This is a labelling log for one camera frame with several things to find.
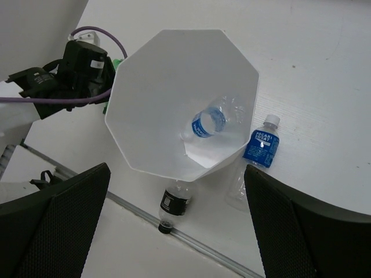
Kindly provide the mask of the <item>blue Pocari Sweat bottle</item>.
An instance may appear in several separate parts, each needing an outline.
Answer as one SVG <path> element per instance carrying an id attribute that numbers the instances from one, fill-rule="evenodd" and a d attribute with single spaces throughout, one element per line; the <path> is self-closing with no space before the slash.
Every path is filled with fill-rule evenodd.
<path id="1" fill-rule="evenodd" d="M 270 168 L 279 146 L 277 129 L 280 118 L 267 115 L 263 125 L 252 131 L 249 142 L 241 157 L 237 159 L 230 187 L 225 201 L 239 211 L 248 211 L 244 173 L 247 165 L 257 167 L 262 171 Z"/>

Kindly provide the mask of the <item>clear bottle blue label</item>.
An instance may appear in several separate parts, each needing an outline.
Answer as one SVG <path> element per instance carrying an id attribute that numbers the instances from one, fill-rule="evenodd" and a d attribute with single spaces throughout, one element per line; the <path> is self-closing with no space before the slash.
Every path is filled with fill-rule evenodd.
<path id="1" fill-rule="evenodd" d="M 246 136 L 247 108 L 239 95 L 226 95 L 214 99 L 196 113 L 180 132 L 180 138 L 192 142 L 219 136 Z"/>

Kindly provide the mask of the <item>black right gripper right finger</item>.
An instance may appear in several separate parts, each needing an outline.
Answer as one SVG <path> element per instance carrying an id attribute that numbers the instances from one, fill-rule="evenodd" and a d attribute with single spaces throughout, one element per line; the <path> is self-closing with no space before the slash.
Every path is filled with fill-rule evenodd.
<path id="1" fill-rule="evenodd" d="M 248 165 L 246 198 L 266 277 L 370 277 L 370 216 Z"/>

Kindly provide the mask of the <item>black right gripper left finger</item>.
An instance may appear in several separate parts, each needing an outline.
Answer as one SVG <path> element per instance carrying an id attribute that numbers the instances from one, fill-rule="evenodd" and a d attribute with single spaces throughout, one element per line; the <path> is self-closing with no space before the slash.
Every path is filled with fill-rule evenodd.
<path id="1" fill-rule="evenodd" d="M 111 172 L 98 164 L 1 204 L 1 277 L 81 277 Z"/>

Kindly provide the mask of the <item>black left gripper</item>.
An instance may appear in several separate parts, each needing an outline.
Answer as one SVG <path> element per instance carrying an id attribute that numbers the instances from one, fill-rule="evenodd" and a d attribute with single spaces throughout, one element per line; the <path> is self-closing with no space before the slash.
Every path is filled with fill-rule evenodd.
<path id="1" fill-rule="evenodd" d="M 9 75 L 8 84 L 18 85 L 23 100 L 45 119 L 61 110 L 105 103 L 110 98 L 115 70 L 107 51 L 87 42 L 69 41 L 63 58 L 44 67 L 32 67 Z"/>

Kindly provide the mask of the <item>green plastic soda bottle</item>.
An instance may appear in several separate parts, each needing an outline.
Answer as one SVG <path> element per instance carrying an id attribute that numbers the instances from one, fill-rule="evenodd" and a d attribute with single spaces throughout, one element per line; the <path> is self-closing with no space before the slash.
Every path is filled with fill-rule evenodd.
<path id="1" fill-rule="evenodd" d="M 122 59 L 117 59 L 117 58 L 115 58 L 115 59 L 112 60 L 112 64 L 113 64 L 113 66 L 114 66 L 114 70 L 115 70 L 115 71 L 117 70 L 117 68 L 118 68 L 118 66 L 120 65 L 120 63 L 123 62 L 123 61 L 124 61 L 123 58 L 122 58 Z M 108 102 L 105 103 L 105 106 L 104 106 L 104 109 L 103 109 L 103 114 L 104 114 L 104 115 L 105 115 L 106 112 L 107 112 L 107 107 L 108 107 Z"/>

